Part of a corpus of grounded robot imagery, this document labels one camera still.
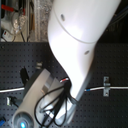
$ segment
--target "white plastic casing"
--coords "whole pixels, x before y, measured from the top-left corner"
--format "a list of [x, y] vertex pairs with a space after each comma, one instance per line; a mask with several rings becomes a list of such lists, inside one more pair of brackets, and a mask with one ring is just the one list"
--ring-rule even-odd
[[54, 0], [48, 25], [49, 43], [71, 79], [71, 95], [74, 98], [89, 72], [96, 42], [120, 1]]

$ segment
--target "white cable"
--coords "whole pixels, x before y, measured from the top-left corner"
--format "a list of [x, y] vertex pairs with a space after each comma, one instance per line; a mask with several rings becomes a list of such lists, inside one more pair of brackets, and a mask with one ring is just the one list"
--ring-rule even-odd
[[104, 89], [104, 87], [91, 88], [91, 89], [90, 89], [90, 91], [94, 91], [94, 90], [100, 90], [100, 89]]
[[[95, 91], [95, 90], [101, 90], [101, 89], [104, 89], [104, 87], [85, 89], [85, 91]], [[110, 89], [128, 89], [128, 87], [110, 87]]]
[[13, 92], [13, 91], [20, 91], [20, 90], [24, 90], [24, 88], [16, 88], [16, 89], [0, 90], [0, 93], [4, 93], [4, 92]]
[[128, 87], [110, 87], [110, 89], [128, 89]]

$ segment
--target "pegboard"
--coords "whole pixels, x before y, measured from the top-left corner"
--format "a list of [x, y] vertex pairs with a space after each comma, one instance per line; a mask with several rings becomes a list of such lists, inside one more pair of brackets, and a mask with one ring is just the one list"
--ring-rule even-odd
[[[95, 58], [95, 70], [88, 88], [103, 86], [104, 76], [110, 77], [111, 86], [128, 86], [127, 44], [98, 44]], [[36, 62], [43, 62], [43, 68], [59, 80], [67, 76], [48, 43], [0, 43], [0, 89], [22, 87], [20, 69], [25, 66], [31, 77], [36, 71]], [[6, 105], [7, 96], [22, 98], [23, 92], [0, 94], [0, 117], [9, 121], [17, 108]], [[62, 128], [115, 127], [128, 127], [128, 90], [110, 90], [108, 98], [103, 97], [103, 90], [85, 92], [72, 122]], [[9, 128], [8, 123], [1, 128]]]

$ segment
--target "metal bracket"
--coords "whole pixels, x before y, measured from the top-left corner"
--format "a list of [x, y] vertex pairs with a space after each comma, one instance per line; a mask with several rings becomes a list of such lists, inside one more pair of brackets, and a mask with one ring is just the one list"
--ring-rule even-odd
[[105, 76], [103, 80], [103, 85], [104, 85], [104, 91], [103, 91], [103, 96], [104, 97], [109, 97], [109, 90], [110, 90], [110, 83], [109, 83], [109, 77]]

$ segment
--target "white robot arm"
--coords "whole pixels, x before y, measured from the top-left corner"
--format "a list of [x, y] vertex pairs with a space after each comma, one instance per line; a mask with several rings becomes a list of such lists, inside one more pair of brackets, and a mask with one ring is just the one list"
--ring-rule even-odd
[[[48, 38], [53, 54], [71, 80], [70, 95], [72, 97], [62, 104], [56, 114], [57, 122], [63, 122], [62, 118], [66, 112], [65, 104], [67, 104], [65, 122], [70, 122], [76, 107], [72, 104], [71, 99], [79, 101], [84, 93], [94, 57], [95, 45], [109, 24], [120, 1], [54, 0], [49, 18]], [[57, 79], [53, 79], [46, 70], [40, 71], [31, 79], [34, 79], [34, 82], [33, 84], [28, 82], [32, 86], [13, 116], [14, 128], [17, 126], [18, 128], [46, 126], [42, 123], [43, 116], [40, 110], [57, 96], [61, 97], [63, 94], [62, 88], [49, 94], [50, 91], [63, 85]], [[59, 103], [56, 101], [49, 104], [45, 109], [51, 110]], [[54, 118], [56, 112], [52, 112], [49, 116]]]

